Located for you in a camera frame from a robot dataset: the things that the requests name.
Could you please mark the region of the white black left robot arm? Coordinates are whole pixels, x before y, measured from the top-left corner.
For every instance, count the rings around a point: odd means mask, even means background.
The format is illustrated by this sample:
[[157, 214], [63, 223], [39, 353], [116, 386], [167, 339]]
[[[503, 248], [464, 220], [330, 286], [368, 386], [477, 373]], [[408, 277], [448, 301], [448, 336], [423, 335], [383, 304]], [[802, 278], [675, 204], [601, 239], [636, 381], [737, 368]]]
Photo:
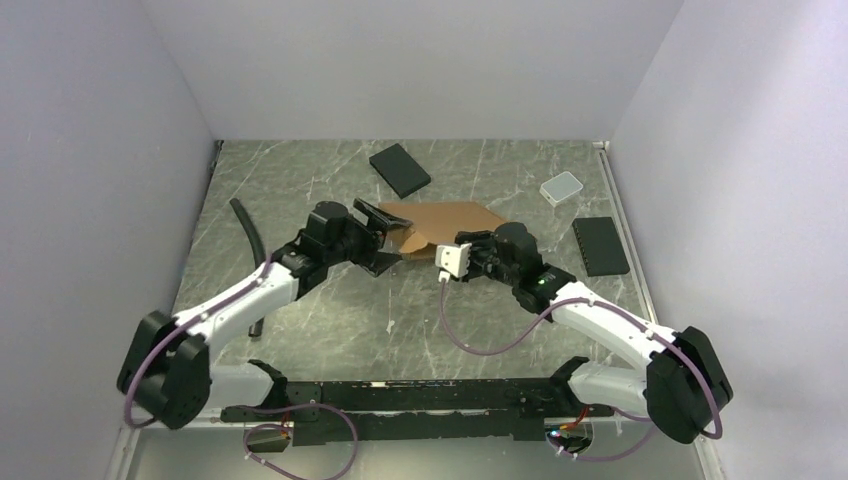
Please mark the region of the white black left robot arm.
[[116, 381], [125, 396], [125, 424], [180, 429], [190, 423], [209, 400], [212, 363], [231, 340], [304, 297], [338, 264], [380, 276], [402, 258], [385, 251], [387, 237], [411, 224], [360, 198], [351, 208], [321, 201], [293, 240], [235, 285], [176, 314], [146, 314]]

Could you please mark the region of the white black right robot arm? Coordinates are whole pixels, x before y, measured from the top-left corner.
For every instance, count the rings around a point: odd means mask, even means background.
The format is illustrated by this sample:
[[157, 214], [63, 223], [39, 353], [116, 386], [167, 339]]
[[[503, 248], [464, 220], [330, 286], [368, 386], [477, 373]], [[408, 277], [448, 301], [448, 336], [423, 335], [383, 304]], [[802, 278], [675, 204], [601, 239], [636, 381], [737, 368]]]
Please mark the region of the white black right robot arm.
[[522, 223], [494, 231], [461, 232], [440, 245], [439, 282], [478, 277], [507, 285], [518, 304], [548, 321], [588, 336], [624, 361], [612, 367], [578, 358], [551, 388], [557, 411], [574, 415], [586, 405], [605, 405], [648, 420], [668, 438], [689, 444], [724, 434], [722, 410], [733, 399], [730, 381], [709, 337], [634, 315], [604, 299], [574, 275], [544, 261]]

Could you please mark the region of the brown cardboard box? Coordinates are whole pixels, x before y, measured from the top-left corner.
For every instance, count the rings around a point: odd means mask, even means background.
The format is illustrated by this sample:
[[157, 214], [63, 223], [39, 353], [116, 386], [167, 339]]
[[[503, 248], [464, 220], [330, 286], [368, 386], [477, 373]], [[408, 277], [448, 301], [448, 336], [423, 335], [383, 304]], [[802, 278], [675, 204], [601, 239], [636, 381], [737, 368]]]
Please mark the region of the brown cardboard box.
[[408, 260], [433, 260], [436, 247], [452, 244], [461, 232], [494, 231], [507, 220], [472, 201], [387, 203], [379, 208], [411, 225], [388, 235], [391, 244]]

